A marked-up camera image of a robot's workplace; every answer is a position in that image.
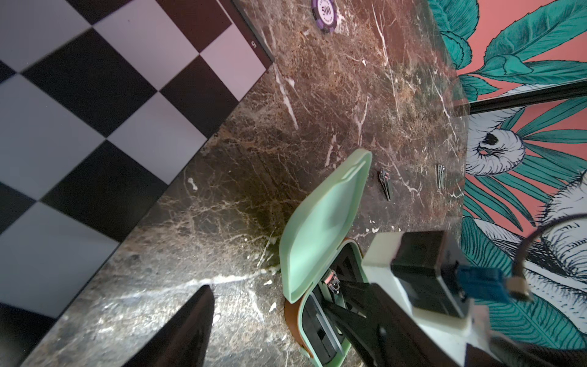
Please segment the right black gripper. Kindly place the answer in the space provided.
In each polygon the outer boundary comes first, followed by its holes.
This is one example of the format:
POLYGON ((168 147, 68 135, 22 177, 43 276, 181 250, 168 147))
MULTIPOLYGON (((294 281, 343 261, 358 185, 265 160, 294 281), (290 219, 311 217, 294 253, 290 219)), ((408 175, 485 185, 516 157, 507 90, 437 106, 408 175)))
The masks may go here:
POLYGON ((457 365, 379 285, 342 281, 340 294, 352 309, 325 303, 324 312, 365 365, 457 365))

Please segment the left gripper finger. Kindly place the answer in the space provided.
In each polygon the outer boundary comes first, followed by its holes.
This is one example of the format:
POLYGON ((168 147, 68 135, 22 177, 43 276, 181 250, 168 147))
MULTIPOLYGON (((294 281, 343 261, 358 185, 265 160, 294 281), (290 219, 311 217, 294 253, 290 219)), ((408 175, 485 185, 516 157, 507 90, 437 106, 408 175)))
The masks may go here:
POLYGON ((214 309, 212 290, 204 285, 125 365, 204 365, 214 309))

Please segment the mint green nail clipper case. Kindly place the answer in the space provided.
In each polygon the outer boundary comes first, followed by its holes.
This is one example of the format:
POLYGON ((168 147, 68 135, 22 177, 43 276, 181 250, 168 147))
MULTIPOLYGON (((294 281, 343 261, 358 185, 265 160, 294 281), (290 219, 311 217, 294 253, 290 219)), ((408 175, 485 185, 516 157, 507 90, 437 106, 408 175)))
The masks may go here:
POLYGON ((364 282, 362 252, 348 237, 359 211, 372 154, 357 149, 295 209, 281 236, 279 256, 284 319, 314 366, 340 366, 351 343, 328 320, 323 305, 345 305, 329 289, 338 281, 364 282))

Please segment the small slanted nail clipper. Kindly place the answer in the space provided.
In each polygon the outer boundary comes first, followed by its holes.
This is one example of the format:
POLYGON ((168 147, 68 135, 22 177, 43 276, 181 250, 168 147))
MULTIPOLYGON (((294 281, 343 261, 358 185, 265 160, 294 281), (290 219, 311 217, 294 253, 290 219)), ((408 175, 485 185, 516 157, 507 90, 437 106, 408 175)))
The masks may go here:
POLYGON ((384 192, 386 200, 391 202, 392 192, 390 187, 390 174, 385 170, 380 170, 378 173, 378 179, 380 184, 382 185, 382 190, 384 192))

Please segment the small straight nail clipper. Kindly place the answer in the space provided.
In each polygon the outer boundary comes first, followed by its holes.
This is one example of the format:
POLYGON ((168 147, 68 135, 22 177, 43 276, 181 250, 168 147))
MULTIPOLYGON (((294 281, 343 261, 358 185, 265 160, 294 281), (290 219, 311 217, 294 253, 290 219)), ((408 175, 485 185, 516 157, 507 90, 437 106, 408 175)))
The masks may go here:
POLYGON ((436 165, 436 183, 439 190, 445 188, 446 182, 446 167, 444 165, 436 165))

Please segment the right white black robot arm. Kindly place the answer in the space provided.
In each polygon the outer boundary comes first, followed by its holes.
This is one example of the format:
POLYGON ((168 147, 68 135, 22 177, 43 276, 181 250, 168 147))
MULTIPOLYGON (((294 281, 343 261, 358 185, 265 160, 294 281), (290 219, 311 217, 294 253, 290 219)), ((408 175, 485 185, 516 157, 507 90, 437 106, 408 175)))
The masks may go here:
MULTIPOLYGON (((344 300, 353 312, 331 302, 324 313, 367 366, 457 366, 441 346, 377 284, 344 281, 344 300)), ((468 345, 466 366, 585 366, 586 350, 555 350, 516 343, 494 333, 489 353, 468 345)))

